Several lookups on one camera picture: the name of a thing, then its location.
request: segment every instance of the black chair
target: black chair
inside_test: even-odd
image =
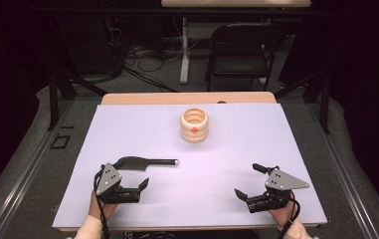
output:
[[[251,81],[266,78],[266,91],[275,51],[284,38],[282,27],[274,23],[231,23],[217,28],[211,36],[205,79],[208,81],[208,92],[211,91],[212,76],[251,78]]]

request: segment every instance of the person's arm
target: person's arm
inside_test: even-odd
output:
[[[103,207],[105,219],[108,220],[118,204],[106,204]],[[96,203],[95,193],[92,192],[90,210],[83,226],[78,230],[74,239],[100,239],[102,236],[101,212]]]
[[[285,208],[270,210],[269,212],[273,216],[274,220],[277,222],[280,231],[284,228],[285,224],[290,220],[294,203],[290,201]],[[284,239],[311,239],[307,234],[306,229],[303,224],[301,224],[298,217],[292,222],[288,231],[284,235]]]

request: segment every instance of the white table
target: white table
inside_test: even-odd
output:
[[[214,104],[217,101],[228,103]],[[205,110],[210,117],[209,135],[199,143],[187,142],[179,133],[180,114],[191,107]],[[139,203],[118,206],[108,221],[112,230],[275,226],[268,212],[249,213],[235,194],[235,188],[249,196],[266,190],[268,176],[254,171],[253,163],[278,165],[310,182],[310,188],[295,191],[303,205],[300,219],[306,226],[326,223],[282,107],[271,93],[106,95],[96,110],[53,227],[78,230],[88,213],[99,167],[127,155],[177,158],[180,164],[121,170],[124,187],[150,179]]]
[[[162,0],[163,7],[170,8],[299,8],[309,7],[309,0]],[[205,27],[197,28],[205,35],[211,34],[211,29],[217,24],[208,24]],[[183,58],[182,68],[180,73],[180,84],[188,83],[189,74],[189,56],[188,51],[188,22],[186,17],[183,17],[182,24],[182,40],[183,40]]]

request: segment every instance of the spatula handle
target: spatula handle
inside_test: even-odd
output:
[[[147,159],[148,164],[161,164],[161,165],[177,165],[178,159]]]

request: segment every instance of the hand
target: hand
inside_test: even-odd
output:
[[[273,216],[274,220],[277,222],[279,227],[284,227],[285,224],[290,220],[291,213],[295,213],[293,211],[294,203],[289,201],[284,208],[280,208],[277,210],[269,210],[270,214]]]
[[[104,215],[105,219],[108,220],[112,214],[115,211],[115,208],[117,208],[118,204],[106,204],[104,205],[103,202],[101,202],[101,206],[104,207]],[[90,211],[88,212],[88,215],[93,216],[95,218],[100,219],[101,217],[101,212],[99,211],[98,204],[96,203],[96,197],[95,193],[91,193],[91,202],[90,202]]]

